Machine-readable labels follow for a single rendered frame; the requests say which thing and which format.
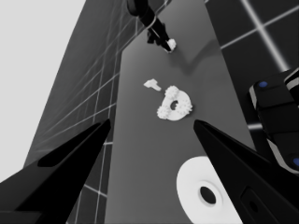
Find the large thick white disc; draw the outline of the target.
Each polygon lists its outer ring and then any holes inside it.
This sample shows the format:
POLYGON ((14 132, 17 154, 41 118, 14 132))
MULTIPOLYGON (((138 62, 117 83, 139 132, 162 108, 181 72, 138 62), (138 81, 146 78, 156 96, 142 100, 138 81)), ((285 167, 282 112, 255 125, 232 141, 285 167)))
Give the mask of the large thick white disc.
POLYGON ((177 193, 193 224, 243 224, 207 156, 191 158, 181 165, 177 193))

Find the dark robot body block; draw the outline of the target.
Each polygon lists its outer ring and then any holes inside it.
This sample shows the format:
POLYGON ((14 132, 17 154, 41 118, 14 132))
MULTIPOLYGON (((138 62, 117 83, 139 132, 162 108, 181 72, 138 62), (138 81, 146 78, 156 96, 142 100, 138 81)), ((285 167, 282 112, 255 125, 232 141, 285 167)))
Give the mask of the dark robot body block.
POLYGON ((278 164, 299 176, 299 67, 255 82, 249 97, 278 164))

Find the small white T-shaped piece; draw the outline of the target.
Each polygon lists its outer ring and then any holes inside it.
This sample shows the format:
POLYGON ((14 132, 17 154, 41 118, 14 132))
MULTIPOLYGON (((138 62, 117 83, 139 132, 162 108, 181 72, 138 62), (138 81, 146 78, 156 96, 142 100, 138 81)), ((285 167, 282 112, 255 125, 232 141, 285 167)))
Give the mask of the small white T-shaped piece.
POLYGON ((160 91, 162 88, 158 86, 158 82, 153 78, 151 80, 148 80, 144 83, 144 86, 147 88, 152 88, 156 91, 160 91))

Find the small white gear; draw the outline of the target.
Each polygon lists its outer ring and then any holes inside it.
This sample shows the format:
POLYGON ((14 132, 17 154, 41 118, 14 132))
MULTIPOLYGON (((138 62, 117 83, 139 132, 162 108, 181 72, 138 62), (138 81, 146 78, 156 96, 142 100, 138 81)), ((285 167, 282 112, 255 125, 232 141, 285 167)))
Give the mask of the small white gear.
POLYGON ((169 100, 174 100, 179 94, 179 89, 176 86, 170 86, 165 90, 164 96, 169 100))
POLYGON ((168 106, 161 105, 157 110, 157 116, 159 119, 167 119, 169 117, 171 109, 168 106))
POLYGON ((166 51, 167 53, 171 53, 171 52, 173 52, 174 49, 175 49, 176 46, 177 46, 177 43, 176 43, 176 41, 175 41, 173 38, 169 39, 169 40, 166 42, 166 44, 167 44, 168 47, 169 47, 169 50, 166 51))
POLYGON ((188 115, 192 111, 191 101, 187 99, 179 100, 176 105, 176 111, 180 115, 188 115))

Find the white round carrier with pins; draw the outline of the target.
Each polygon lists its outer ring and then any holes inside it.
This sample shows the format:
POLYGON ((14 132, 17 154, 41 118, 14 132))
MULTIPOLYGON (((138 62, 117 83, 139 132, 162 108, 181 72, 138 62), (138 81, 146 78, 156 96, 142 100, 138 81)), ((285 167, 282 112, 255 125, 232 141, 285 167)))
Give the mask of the white round carrier with pins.
POLYGON ((176 111, 176 105, 177 105, 178 101, 183 100, 183 99, 191 100, 189 95, 185 91, 181 91, 181 90, 179 90, 179 94, 178 94, 177 98, 174 99, 174 100, 169 100, 168 98, 164 97, 161 105, 168 106, 171 109, 169 117, 167 118, 168 120, 178 121, 178 120, 183 119, 187 116, 187 115, 180 115, 176 111))

